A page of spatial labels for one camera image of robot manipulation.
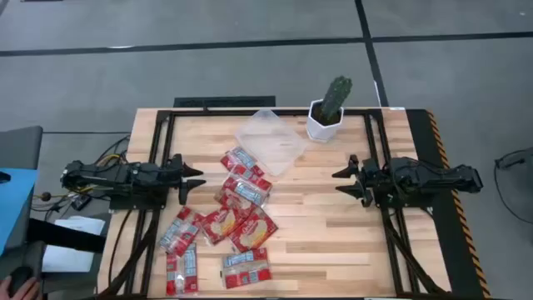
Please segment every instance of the plastic lid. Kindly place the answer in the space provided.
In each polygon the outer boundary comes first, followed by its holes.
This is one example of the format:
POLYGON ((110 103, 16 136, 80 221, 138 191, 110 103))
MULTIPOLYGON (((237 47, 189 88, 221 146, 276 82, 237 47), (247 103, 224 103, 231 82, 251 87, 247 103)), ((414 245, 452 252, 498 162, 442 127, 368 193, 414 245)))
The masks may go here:
POLYGON ((270 109, 256 112, 237 130, 235 137, 273 176, 292 166, 307 146, 307 142, 270 109))

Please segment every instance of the green cactus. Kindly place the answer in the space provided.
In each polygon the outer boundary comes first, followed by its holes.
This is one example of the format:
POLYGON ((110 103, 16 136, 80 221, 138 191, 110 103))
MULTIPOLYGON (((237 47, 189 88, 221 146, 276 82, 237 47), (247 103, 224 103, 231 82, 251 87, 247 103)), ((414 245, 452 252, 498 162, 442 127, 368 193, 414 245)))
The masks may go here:
POLYGON ((327 89, 324 101, 321 103, 317 121, 322 125, 333 124, 336 121, 335 118, 338 116, 339 108, 341 108, 350 91, 350 78, 344 76, 335 78, 327 89))

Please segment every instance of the plant pot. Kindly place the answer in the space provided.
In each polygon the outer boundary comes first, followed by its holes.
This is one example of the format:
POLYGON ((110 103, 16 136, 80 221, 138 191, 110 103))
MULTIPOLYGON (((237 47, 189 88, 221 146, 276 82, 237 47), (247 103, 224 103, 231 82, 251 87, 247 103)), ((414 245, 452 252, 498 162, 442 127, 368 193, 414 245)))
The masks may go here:
POLYGON ((322 99, 311 102, 311 106, 309 107, 309 114, 307 114, 307 135, 313 141, 325 143, 335 136, 337 129, 339 129, 339 127, 341 126, 342 117, 344 116, 344 108, 340 108, 339 113, 341 114, 341 119, 338 123, 324 126, 320 124, 317 120, 315 120, 312 116, 313 107, 321 102, 322 99))

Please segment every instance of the floor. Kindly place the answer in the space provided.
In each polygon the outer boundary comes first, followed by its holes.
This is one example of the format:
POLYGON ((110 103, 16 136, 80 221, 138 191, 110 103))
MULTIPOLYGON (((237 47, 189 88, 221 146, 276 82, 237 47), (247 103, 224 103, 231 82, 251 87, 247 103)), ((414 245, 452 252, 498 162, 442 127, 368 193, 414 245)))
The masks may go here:
MULTIPOLYGON (((492 296, 531 298, 533 227, 504 209, 492 168, 533 145, 533 2, 362 0, 369 31, 352 0, 0 2, 0 130, 44 127, 38 193, 60 193, 62 168, 96 159, 139 107, 242 95, 307 106, 342 74, 347 106, 433 111, 451 164, 485 184, 461 199, 492 296)), ((506 201, 533 219, 529 180, 524 166, 499 173, 506 201)))

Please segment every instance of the red snack packet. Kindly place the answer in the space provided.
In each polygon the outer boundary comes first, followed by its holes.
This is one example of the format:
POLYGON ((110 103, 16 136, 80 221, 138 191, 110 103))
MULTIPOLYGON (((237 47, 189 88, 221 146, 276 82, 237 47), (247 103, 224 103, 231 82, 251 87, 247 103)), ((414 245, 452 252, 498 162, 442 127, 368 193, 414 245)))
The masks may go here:
POLYGON ((167 253, 167 296, 198 292, 197 245, 192 243, 182 257, 167 253))
POLYGON ((167 253, 182 256, 198 234, 202 220, 201 214, 192 211, 189 207, 182 207, 159 244, 167 253))
POLYGON ((235 248, 242 253, 259 248, 276 230, 276 224, 258 207, 228 237, 235 248))
POLYGON ((250 183, 253 183, 256 187, 260 188, 266 193, 270 192, 272 188, 272 183, 257 176, 254 172, 248 170, 246 167, 244 167, 240 163, 235 165, 235 167, 231 171, 230 176, 231 175, 236 175, 242 179, 247 180, 250 183))
POLYGON ((231 174, 222 184, 222 191, 224 191, 224 189, 236 193, 259 207, 263 205, 268 196, 266 191, 256 187, 254 184, 251 184, 241 177, 232 176, 231 174))
POLYGON ((209 242, 216 245, 244 220, 246 218, 242 216, 237 207, 221 207, 204 218, 202 229, 209 242))
POLYGON ((227 171, 231 171, 236 164, 240 163, 259 177, 265 174, 256 165, 256 160, 241 147, 235 147, 226 152, 220 162, 226 167, 227 171))
POLYGON ((226 288, 272 279, 266 248, 222 258, 222 282, 226 288))
POLYGON ((227 188, 221 189, 220 192, 215 195, 215 200, 222 204, 222 206, 237 208, 245 220, 257 207, 252 202, 240 197, 238 194, 227 188))

